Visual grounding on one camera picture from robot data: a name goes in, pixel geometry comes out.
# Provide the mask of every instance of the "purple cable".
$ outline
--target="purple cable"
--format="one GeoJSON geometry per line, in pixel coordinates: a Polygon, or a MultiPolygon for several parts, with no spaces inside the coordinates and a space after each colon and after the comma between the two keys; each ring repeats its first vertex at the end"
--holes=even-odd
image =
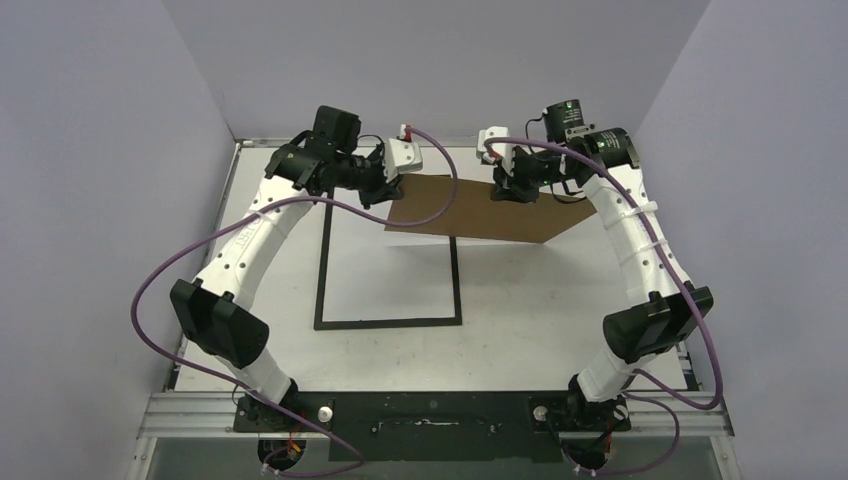
{"type": "MultiPolygon", "coordinates": [[[[648,470],[657,467],[661,463],[668,460],[674,453],[674,451],[677,449],[677,444],[680,443],[680,419],[677,418],[677,414],[674,413],[674,410],[672,410],[671,407],[660,402],[659,400],[654,400],[653,398],[639,397],[627,392],[624,392],[622,395],[624,395],[625,398],[629,398],[630,400],[636,400],[637,402],[651,403],[668,412],[668,414],[671,415],[672,420],[674,420],[674,439],[671,441],[671,446],[668,447],[668,450],[666,450],[664,454],[660,455],[656,460],[647,465],[642,465],[641,467],[633,468],[622,468],[619,470],[594,470],[595,475],[633,475],[634,473],[647,472],[648,470]]],[[[588,474],[591,474],[593,472],[593,470],[589,470],[587,468],[579,466],[577,462],[575,462],[574,459],[572,459],[568,453],[565,454],[565,458],[567,458],[572,465],[578,467],[581,472],[588,474]]]]}
{"type": "MultiPolygon", "coordinates": [[[[627,200],[627,203],[630,204],[631,207],[636,208],[638,204],[636,200],[627,193],[627,190],[624,188],[618,180],[615,179],[606,168],[598,165],[591,158],[581,154],[580,152],[575,152],[570,148],[562,147],[560,145],[556,145],[553,143],[542,142],[539,140],[530,140],[526,138],[520,137],[492,137],[486,139],[483,142],[483,145],[489,149],[492,155],[495,155],[495,152],[491,149],[491,144],[493,143],[511,143],[515,145],[526,145],[538,148],[544,148],[546,150],[550,150],[552,152],[556,152],[562,155],[567,155],[583,165],[591,168],[595,173],[605,178],[616,190],[618,193],[627,200]]],[[[716,382],[716,391],[715,396],[713,396],[712,400],[710,400],[706,405],[697,403],[695,401],[690,400],[689,398],[681,395],[680,393],[674,391],[668,385],[662,383],[658,378],[654,377],[650,373],[642,370],[641,368],[637,368],[633,370],[633,373],[637,373],[642,375],[643,377],[650,380],[654,383],[660,390],[666,392],[672,397],[680,400],[681,402],[689,405],[692,408],[698,410],[712,410],[717,407],[721,403],[721,399],[724,396],[724,380],[721,376],[721,367],[718,364],[718,356],[716,355],[715,345],[713,344],[713,338],[710,335],[709,330],[707,329],[707,325],[704,322],[704,317],[701,315],[701,311],[698,309],[697,305],[695,305],[695,300],[692,298],[692,295],[689,293],[689,289],[683,284],[683,280],[680,279],[680,275],[677,274],[677,271],[672,267],[671,262],[668,261],[668,256],[663,252],[662,246],[659,244],[659,237],[657,236],[657,232],[654,230],[654,227],[651,225],[651,222],[648,220],[647,215],[644,213],[639,213],[639,220],[642,221],[642,225],[645,227],[645,232],[647,232],[648,237],[651,239],[651,242],[654,243],[654,250],[657,252],[657,256],[660,258],[665,270],[668,272],[668,275],[671,277],[672,281],[674,281],[674,285],[680,290],[680,294],[683,295],[683,299],[686,301],[686,305],[689,306],[689,309],[692,310],[692,316],[695,317],[695,323],[698,324],[698,328],[701,330],[701,336],[704,339],[704,344],[707,347],[707,356],[710,357],[710,366],[713,370],[713,376],[715,377],[716,382]]]]}
{"type": "MultiPolygon", "coordinates": [[[[451,156],[447,152],[447,150],[445,150],[445,148],[439,142],[437,142],[436,139],[434,139],[430,135],[428,135],[428,134],[426,134],[426,133],[422,132],[421,130],[418,130],[417,128],[414,128],[414,127],[408,126],[406,128],[406,131],[407,131],[407,133],[418,135],[419,137],[421,137],[421,138],[427,140],[428,142],[430,142],[431,144],[433,144],[433,146],[436,147],[436,149],[445,157],[445,160],[448,162],[448,167],[450,167],[451,178],[453,178],[453,189],[451,190],[450,197],[448,197],[448,200],[447,200],[447,202],[445,202],[445,205],[441,209],[439,209],[439,211],[437,211],[436,213],[434,213],[430,217],[425,218],[424,220],[419,220],[419,221],[415,221],[415,222],[394,222],[394,221],[391,221],[391,220],[385,220],[385,219],[382,219],[382,218],[379,218],[379,217],[375,217],[374,215],[371,215],[369,213],[365,213],[361,210],[357,210],[356,208],[354,208],[350,205],[339,202],[338,200],[333,200],[331,198],[303,196],[303,197],[293,197],[293,198],[286,198],[286,199],[283,199],[283,200],[278,200],[276,202],[269,203],[268,205],[260,208],[259,213],[253,213],[251,215],[248,215],[247,217],[239,220],[238,222],[236,222],[236,223],[234,223],[234,224],[232,224],[228,227],[224,227],[224,228],[212,233],[211,235],[204,238],[203,240],[198,240],[197,242],[194,242],[191,245],[180,250],[179,252],[175,253],[173,256],[171,256],[170,258],[168,258],[167,260],[162,262],[161,265],[156,267],[156,269],[153,270],[153,272],[150,275],[148,275],[146,279],[144,279],[144,282],[141,283],[141,286],[138,287],[138,290],[135,292],[135,295],[133,296],[132,304],[130,305],[130,321],[132,323],[133,329],[135,330],[135,333],[139,336],[139,338],[141,338],[141,341],[144,342],[145,345],[150,347],[153,351],[155,351],[159,355],[162,355],[163,357],[173,361],[174,363],[177,363],[179,365],[184,365],[184,366],[189,367],[189,368],[193,368],[193,369],[201,371],[203,373],[207,373],[209,375],[212,375],[213,377],[217,377],[217,378],[220,378],[222,380],[226,380],[230,383],[233,383],[233,384],[243,388],[244,390],[248,391],[254,398],[259,400],[260,402],[262,402],[262,403],[268,405],[269,407],[277,410],[278,412],[282,413],[283,415],[300,422],[304,426],[311,428],[312,430],[327,436],[330,440],[338,443],[339,445],[341,445],[342,447],[344,447],[345,449],[347,449],[348,451],[353,453],[356,456],[356,458],[358,458],[358,461],[356,463],[352,463],[350,465],[345,465],[345,466],[342,466],[342,467],[326,470],[326,471],[323,471],[323,472],[313,472],[313,473],[280,472],[279,474],[283,477],[317,478],[317,477],[324,477],[324,476],[328,476],[328,475],[335,475],[337,473],[347,472],[349,470],[353,470],[354,468],[361,466],[363,463],[365,463],[365,457],[362,455],[362,453],[359,452],[359,450],[354,448],[351,444],[347,443],[343,439],[336,436],[334,433],[332,433],[332,432],[310,422],[309,420],[301,417],[300,415],[292,412],[291,410],[288,410],[285,407],[277,405],[276,403],[272,402],[271,400],[269,400],[264,395],[253,390],[246,383],[244,383],[244,382],[242,382],[242,381],[240,381],[240,380],[238,380],[234,377],[231,377],[227,374],[217,372],[217,371],[212,370],[210,368],[204,367],[203,365],[199,365],[197,363],[191,362],[191,361],[186,360],[184,358],[180,358],[177,355],[174,355],[173,353],[171,353],[171,352],[165,350],[164,348],[160,347],[159,345],[157,345],[155,342],[153,342],[153,340],[150,339],[150,337],[147,336],[146,333],[144,333],[144,330],[142,330],[142,328],[141,328],[141,325],[140,325],[139,320],[138,320],[138,304],[141,301],[141,297],[142,297],[142,295],[144,295],[144,292],[147,290],[147,288],[150,286],[150,284],[153,283],[153,280],[155,280],[156,277],[158,277],[160,274],[162,274],[162,272],[164,272],[165,269],[167,269],[168,267],[173,265],[177,260],[183,258],[184,256],[188,255],[192,251],[197,250],[198,248],[206,245],[207,243],[211,242],[212,240],[215,240],[216,238],[222,237],[222,236],[224,236],[228,233],[231,233],[235,230],[238,230],[239,228],[247,225],[248,223],[256,220],[257,218],[260,218],[260,216],[259,216],[260,214],[268,213],[271,210],[274,210],[276,208],[280,208],[280,207],[285,206],[285,205],[289,205],[291,203],[298,203],[298,202],[324,203],[324,204],[327,204],[327,205],[332,205],[334,207],[341,208],[343,210],[347,210],[348,212],[351,212],[355,215],[359,215],[360,217],[365,218],[367,220],[371,220],[373,222],[377,222],[377,223],[380,223],[380,224],[383,224],[383,225],[389,225],[389,226],[393,226],[393,227],[417,227],[419,225],[424,225],[425,223],[432,222],[433,220],[441,217],[442,215],[445,214],[445,212],[448,211],[448,209],[451,207],[451,205],[453,205],[453,202],[456,199],[457,193],[459,191],[459,176],[456,172],[456,165],[454,164],[453,159],[451,158],[451,156]]],[[[265,457],[265,463],[267,464],[268,461],[271,458],[273,458],[274,455],[276,455],[278,453],[280,453],[280,450],[278,450],[276,452],[272,452],[270,455],[265,457]]]]}

